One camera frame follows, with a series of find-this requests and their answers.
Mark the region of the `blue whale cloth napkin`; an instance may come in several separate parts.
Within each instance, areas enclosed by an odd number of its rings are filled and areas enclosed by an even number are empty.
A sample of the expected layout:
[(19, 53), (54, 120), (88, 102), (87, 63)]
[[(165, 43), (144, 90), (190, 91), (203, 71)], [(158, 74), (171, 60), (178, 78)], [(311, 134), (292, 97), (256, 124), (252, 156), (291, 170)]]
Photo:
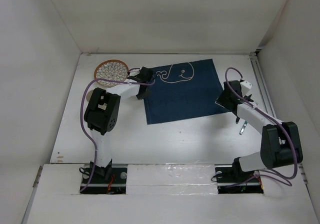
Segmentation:
[(153, 68), (155, 84), (144, 99), (147, 124), (226, 113), (216, 104), (223, 87), (212, 59)]

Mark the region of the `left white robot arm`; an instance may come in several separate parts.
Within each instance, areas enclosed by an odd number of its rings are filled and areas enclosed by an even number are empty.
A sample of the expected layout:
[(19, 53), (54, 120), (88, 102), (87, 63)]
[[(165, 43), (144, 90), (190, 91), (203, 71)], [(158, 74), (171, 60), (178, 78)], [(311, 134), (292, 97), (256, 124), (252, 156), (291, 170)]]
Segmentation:
[(150, 68), (124, 69), (124, 74), (107, 70), (104, 76), (95, 77), (85, 88), (83, 98), (90, 87), (97, 83), (102, 87), (93, 89), (86, 109), (84, 100), (80, 105), (80, 125), (84, 134), (94, 145), (94, 158), (87, 172), (90, 178), (107, 182), (112, 176), (112, 155), (107, 133), (116, 126), (121, 101), (131, 97), (142, 100), (148, 96), (148, 88), (155, 83)]

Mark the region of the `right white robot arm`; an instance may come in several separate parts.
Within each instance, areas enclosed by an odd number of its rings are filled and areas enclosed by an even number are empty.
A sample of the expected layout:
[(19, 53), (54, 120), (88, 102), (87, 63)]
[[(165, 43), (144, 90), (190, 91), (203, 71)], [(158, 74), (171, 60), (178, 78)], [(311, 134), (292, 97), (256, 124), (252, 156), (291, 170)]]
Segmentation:
[(243, 181), (251, 171), (261, 170), (292, 180), (298, 174), (298, 164), (303, 152), (297, 125), (283, 122), (259, 109), (251, 96), (242, 91), (250, 84), (244, 80), (225, 81), (224, 89), (216, 104), (232, 112), (238, 119), (247, 121), (261, 134), (260, 151), (235, 158), (231, 175)]

